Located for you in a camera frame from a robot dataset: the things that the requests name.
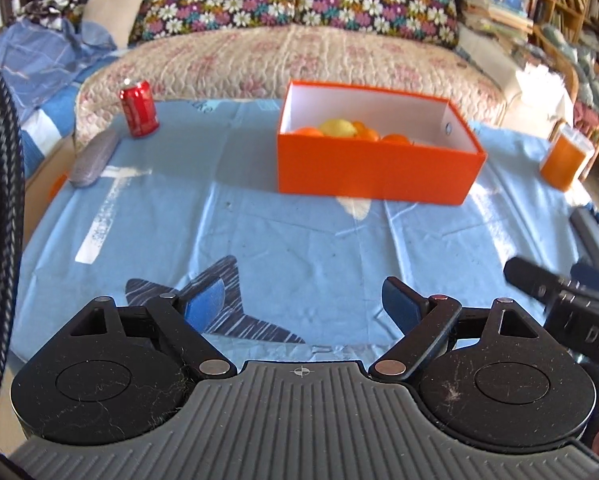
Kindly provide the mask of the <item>orange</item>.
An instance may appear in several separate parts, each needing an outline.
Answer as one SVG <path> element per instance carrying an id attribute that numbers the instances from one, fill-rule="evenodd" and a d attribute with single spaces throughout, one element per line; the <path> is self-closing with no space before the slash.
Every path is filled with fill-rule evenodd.
<path id="1" fill-rule="evenodd" d="M 297 128 L 293 131 L 293 134 L 294 136 L 316 136 L 317 138 L 324 136 L 324 133 L 316 127 Z"/>
<path id="2" fill-rule="evenodd" d="M 392 143 L 392 144 L 406 144 L 406 145 L 412 144 L 412 142 L 409 140 L 408 136 L 403 136 L 402 134 L 398 134 L 398 133 L 391 133 L 391 134 L 388 134 L 387 136 L 383 136 L 381 141 L 385 142 L 385 143 Z"/>

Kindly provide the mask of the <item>yellow pear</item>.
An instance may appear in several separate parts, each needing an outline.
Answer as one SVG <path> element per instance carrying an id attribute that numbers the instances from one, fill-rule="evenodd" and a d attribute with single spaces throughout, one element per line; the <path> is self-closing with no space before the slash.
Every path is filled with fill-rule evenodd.
<path id="1" fill-rule="evenodd" d="M 354 138 L 358 133 L 352 122 L 339 118 L 326 120 L 318 129 L 325 136 L 332 136 L 332 138 Z"/>

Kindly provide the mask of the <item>grey remote control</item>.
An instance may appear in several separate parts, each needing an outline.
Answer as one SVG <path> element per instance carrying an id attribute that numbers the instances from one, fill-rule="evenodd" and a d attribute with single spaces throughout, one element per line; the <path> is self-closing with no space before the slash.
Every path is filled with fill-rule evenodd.
<path id="1" fill-rule="evenodd" d="M 588 262 L 599 270 L 599 224 L 586 207 L 577 207 L 569 217 L 571 225 L 584 245 Z"/>

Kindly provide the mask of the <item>light blue tablecloth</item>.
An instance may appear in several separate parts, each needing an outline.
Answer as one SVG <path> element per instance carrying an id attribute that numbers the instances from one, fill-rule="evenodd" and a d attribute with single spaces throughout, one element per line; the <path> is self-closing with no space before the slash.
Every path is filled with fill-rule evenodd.
<path id="1" fill-rule="evenodd" d="M 245 313 L 290 330 L 304 356 L 371 361 L 398 332 L 381 307 L 390 275 L 471 307 L 500 296 L 523 256 L 565 274 L 586 257 L 569 218 L 583 191 L 557 192 L 544 140 L 477 125 L 486 164 L 459 206 L 286 195 L 277 188 L 274 101 L 158 105 L 158 132 L 125 139 L 94 184 L 66 184 L 25 249 L 12 352 L 28 360 L 88 301 L 127 304 L 132 280 L 183 289 L 237 259 Z"/>

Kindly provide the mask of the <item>orange white cup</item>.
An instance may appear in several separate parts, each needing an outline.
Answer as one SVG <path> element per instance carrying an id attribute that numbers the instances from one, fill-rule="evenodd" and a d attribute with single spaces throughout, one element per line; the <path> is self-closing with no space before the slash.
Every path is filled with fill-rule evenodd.
<path id="1" fill-rule="evenodd" d="M 584 133 L 562 122 L 539 164 L 539 174 L 553 188 L 566 192 L 594 152 L 595 147 Z"/>

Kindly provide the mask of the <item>rattan chair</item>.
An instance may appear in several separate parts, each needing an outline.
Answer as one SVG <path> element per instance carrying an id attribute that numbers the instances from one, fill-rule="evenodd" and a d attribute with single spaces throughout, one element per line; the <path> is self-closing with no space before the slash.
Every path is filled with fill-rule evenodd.
<path id="1" fill-rule="evenodd" d="M 535 25 L 534 40 L 546 55 L 549 67 L 561 77 L 569 98 L 551 136 L 557 133 L 558 125 L 568 122 L 584 133 L 595 149 L 580 174 L 579 180 L 584 181 L 599 156 L 599 70 L 593 51 L 571 44 L 563 32 L 551 24 Z"/>

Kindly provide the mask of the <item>grey glasses case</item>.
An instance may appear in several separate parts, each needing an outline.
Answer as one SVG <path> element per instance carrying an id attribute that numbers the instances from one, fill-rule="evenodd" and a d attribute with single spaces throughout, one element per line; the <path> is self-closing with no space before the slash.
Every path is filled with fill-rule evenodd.
<path id="1" fill-rule="evenodd" d="M 68 175 L 74 188 L 86 188 L 100 178 L 121 140 L 121 133 L 115 130 L 102 131 L 77 154 Z"/>

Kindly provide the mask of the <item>orange cardboard box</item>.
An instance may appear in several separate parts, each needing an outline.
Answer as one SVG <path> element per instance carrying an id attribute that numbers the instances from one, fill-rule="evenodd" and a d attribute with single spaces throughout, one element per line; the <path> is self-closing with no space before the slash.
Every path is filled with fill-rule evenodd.
<path id="1" fill-rule="evenodd" d="M 294 136 L 328 119 L 362 122 L 380 140 Z M 382 142 L 391 133 L 411 145 Z M 487 153 L 451 101 L 406 91 L 294 80 L 277 130 L 278 189 L 286 194 L 461 205 Z"/>

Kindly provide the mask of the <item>red soda can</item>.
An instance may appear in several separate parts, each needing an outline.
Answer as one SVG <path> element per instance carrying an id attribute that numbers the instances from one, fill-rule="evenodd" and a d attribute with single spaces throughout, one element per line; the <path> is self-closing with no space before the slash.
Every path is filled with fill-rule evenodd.
<path id="1" fill-rule="evenodd" d="M 151 86 L 146 80 L 125 78 L 118 96 L 133 138 L 141 139 L 158 130 L 158 113 Z"/>

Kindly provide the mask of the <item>orange in box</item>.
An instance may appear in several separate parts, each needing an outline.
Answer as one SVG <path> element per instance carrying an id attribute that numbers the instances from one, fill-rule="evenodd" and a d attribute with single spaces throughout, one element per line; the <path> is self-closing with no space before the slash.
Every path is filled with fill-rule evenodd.
<path id="1" fill-rule="evenodd" d="M 293 131 L 293 134 L 294 136 L 316 136 L 317 138 L 324 136 L 324 133 L 316 127 L 297 128 Z"/>

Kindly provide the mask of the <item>stack of books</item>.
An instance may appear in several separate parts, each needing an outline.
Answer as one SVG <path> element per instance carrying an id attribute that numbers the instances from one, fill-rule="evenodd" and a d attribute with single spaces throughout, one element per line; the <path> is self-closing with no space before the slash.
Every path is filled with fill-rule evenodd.
<path id="1" fill-rule="evenodd" d="M 525 44 L 534 29 L 527 0 L 461 0 L 462 23 L 479 34 Z"/>

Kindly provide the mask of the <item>floral cushion right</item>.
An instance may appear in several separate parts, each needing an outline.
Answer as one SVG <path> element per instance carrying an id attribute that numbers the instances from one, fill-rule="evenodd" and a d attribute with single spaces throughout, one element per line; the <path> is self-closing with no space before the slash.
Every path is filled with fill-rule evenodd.
<path id="1" fill-rule="evenodd" d="M 295 22 L 435 44 L 458 44 L 456 0 L 296 0 Z"/>

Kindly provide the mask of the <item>floral cushion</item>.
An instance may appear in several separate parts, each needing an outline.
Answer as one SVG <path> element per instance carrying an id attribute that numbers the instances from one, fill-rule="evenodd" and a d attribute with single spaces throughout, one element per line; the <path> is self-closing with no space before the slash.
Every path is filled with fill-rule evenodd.
<path id="1" fill-rule="evenodd" d="M 456 0 L 296 0 L 295 22 L 435 44 L 458 44 Z"/>
<path id="2" fill-rule="evenodd" d="M 131 44 L 219 29 L 286 26 L 295 0 L 143 0 Z"/>

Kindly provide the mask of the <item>beige pillow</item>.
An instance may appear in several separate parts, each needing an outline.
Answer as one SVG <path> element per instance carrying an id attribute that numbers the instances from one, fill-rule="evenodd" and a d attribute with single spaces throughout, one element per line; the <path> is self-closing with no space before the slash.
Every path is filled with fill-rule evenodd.
<path id="1" fill-rule="evenodd" d="M 88 0 L 80 35 L 89 47 L 124 49 L 143 0 Z"/>

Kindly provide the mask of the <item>floral cushion left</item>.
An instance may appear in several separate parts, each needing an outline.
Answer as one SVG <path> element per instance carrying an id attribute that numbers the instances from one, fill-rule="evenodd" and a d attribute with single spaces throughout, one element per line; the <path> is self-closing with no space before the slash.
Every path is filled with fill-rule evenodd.
<path id="1" fill-rule="evenodd" d="M 286 26 L 295 0 L 143 0 L 131 44 L 219 29 Z"/>

